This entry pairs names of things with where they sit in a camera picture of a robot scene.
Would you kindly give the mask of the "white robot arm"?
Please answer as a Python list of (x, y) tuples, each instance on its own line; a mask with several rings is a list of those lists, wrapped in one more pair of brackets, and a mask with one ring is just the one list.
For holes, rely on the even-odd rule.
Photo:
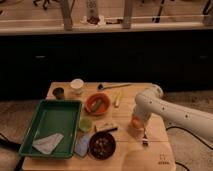
[(133, 115), (146, 125), (152, 113), (158, 114), (213, 142), (213, 114), (165, 101), (162, 96), (156, 84), (137, 93)]

